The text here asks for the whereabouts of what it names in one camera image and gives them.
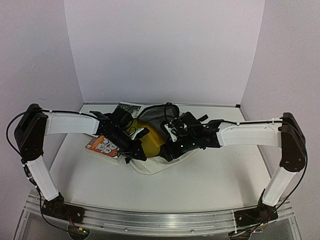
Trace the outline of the beige canvas student bag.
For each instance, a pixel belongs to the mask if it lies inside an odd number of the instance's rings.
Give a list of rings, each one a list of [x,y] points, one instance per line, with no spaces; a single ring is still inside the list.
[[[154,175],[194,155],[198,149],[206,149],[212,143],[203,122],[208,115],[196,118],[191,112],[180,112],[177,105],[165,103],[144,108],[136,123],[148,128],[142,138],[145,161],[125,158],[138,173]]]

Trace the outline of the yellow hardcover book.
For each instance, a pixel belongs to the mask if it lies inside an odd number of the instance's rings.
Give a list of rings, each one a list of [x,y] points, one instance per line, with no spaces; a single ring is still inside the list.
[[[156,157],[160,153],[161,146],[165,140],[161,134],[146,122],[139,122],[136,118],[133,119],[127,126],[126,132],[133,135],[139,129],[147,128],[149,133],[140,138],[143,151],[147,158]]]

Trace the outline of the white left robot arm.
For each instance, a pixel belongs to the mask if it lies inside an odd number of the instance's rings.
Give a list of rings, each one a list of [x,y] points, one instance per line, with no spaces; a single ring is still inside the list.
[[[128,159],[145,161],[142,138],[148,127],[129,133],[133,116],[122,108],[102,113],[47,109],[37,103],[15,115],[7,124],[5,138],[20,157],[25,175],[57,218],[66,215],[69,205],[55,183],[45,160],[47,138],[68,135],[94,135],[107,138]]]

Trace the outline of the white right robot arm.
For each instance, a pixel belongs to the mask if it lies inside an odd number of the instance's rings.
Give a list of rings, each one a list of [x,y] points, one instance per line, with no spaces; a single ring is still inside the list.
[[[197,149],[233,146],[269,147],[280,150],[279,165],[262,191],[255,207],[234,213],[240,223],[265,223],[278,217],[277,203],[293,177],[307,167],[306,138],[295,117],[285,112],[279,118],[258,121],[228,121],[207,115],[195,118],[186,112],[160,127],[167,135],[159,155],[168,162]]]

